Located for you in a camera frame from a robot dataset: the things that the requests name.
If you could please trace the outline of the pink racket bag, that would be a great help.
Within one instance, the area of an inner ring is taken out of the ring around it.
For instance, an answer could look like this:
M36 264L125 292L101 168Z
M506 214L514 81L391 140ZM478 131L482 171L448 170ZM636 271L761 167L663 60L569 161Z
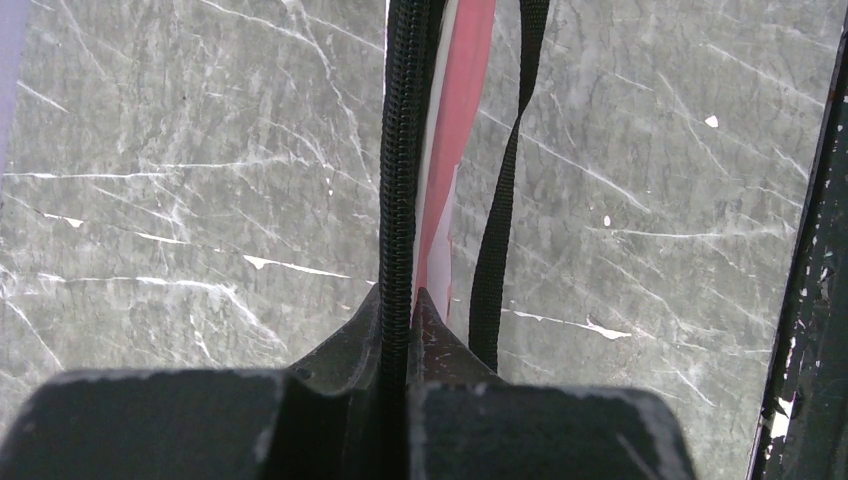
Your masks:
M468 338L446 326L459 165L479 109L492 1L387 5L380 154L379 321L384 392L499 382L498 338L520 127L513 124L473 275Z

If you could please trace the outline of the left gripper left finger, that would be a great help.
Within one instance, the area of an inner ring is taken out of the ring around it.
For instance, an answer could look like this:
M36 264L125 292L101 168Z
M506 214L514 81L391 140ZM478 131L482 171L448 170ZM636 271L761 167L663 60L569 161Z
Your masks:
M5 479L376 479L377 289L284 368L76 370L39 387Z

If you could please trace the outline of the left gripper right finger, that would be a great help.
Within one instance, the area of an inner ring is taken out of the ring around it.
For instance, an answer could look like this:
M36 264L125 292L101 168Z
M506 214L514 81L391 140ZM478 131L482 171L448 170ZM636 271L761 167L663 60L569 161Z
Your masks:
M682 429L632 388L510 384L418 292L407 393L411 479L693 479Z

